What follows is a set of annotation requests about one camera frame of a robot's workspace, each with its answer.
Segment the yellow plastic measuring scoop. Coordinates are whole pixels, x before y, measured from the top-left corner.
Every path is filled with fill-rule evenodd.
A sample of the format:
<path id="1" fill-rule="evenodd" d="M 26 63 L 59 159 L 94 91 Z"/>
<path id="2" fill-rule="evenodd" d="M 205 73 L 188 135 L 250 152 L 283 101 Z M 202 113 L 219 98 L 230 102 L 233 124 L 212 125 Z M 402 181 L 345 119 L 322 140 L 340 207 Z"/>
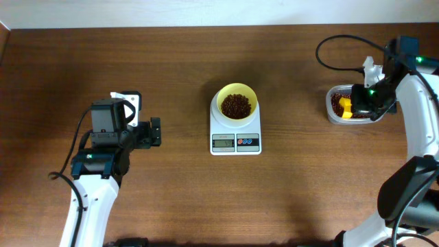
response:
<path id="1" fill-rule="evenodd" d="M 341 97 L 339 100 L 340 113 L 342 119 L 350 119 L 353 116 L 352 103 L 350 98 Z"/>

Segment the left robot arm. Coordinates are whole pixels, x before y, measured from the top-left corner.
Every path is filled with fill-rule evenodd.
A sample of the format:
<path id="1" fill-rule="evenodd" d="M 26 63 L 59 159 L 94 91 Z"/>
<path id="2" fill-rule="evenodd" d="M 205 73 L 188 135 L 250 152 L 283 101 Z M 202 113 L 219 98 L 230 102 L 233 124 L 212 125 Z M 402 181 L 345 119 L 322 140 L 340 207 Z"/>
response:
<path id="1" fill-rule="evenodd" d="M 161 145 L 160 119 L 139 121 L 141 94 L 137 91 L 112 92 L 86 111 L 92 128 L 73 138 L 78 151 L 67 157 L 71 199 L 61 246 L 103 246 L 112 206 L 129 170 L 130 153 Z"/>

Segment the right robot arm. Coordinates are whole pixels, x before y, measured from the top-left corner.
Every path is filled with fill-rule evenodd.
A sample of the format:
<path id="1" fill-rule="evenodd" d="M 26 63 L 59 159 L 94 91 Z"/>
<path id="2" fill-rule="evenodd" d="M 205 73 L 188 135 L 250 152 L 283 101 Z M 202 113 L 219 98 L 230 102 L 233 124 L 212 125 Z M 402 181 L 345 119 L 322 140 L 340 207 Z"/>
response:
<path id="1" fill-rule="evenodd" d="M 340 232 L 332 246 L 398 246 L 438 231 L 438 60 L 421 56 L 417 38 L 400 36 L 386 46 L 383 64 L 367 57 L 362 84 L 334 86 L 326 96 L 329 121 L 371 124 L 400 107 L 407 162 L 379 190 L 377 210 L 358 227 Z"/>

